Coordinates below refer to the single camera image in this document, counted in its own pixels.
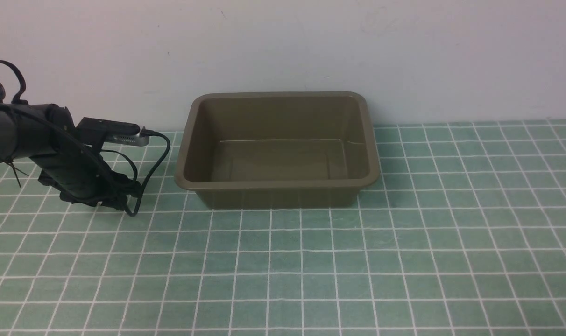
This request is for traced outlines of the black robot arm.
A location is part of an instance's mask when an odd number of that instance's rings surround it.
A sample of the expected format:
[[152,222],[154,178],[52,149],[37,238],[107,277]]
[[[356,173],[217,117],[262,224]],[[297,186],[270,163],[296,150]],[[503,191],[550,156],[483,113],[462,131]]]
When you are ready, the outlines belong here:
[[116,136],[138,133],[135,124],[84,118],[74,124],[67,108],[55,104],[0,103],[0,164],[30,159],[41,169],[38,181],[58,190],[61,200],[125,210],[143,185],[115,172],[101,155]]

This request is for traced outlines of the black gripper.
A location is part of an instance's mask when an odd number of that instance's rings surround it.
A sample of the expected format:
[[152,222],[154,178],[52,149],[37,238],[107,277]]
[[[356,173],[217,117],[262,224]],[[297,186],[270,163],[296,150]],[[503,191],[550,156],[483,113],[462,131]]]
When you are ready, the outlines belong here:
[[102,143],[88,146],[91,153],[97,157],[103,168],[110,173],[106,179],[95,161],[80,150],[70,154],[53,153],[38,156],[38,166],[41,168],[38,181],[45,186],[53,187],[60,193],[61,200],[71,204],[97,205],[120,211],[125,210],[130,196],[139,198],[142,195],[142,185],[136,180],[138,170],[130,159],[134,177],[115,172],[106,164],[101,152]]

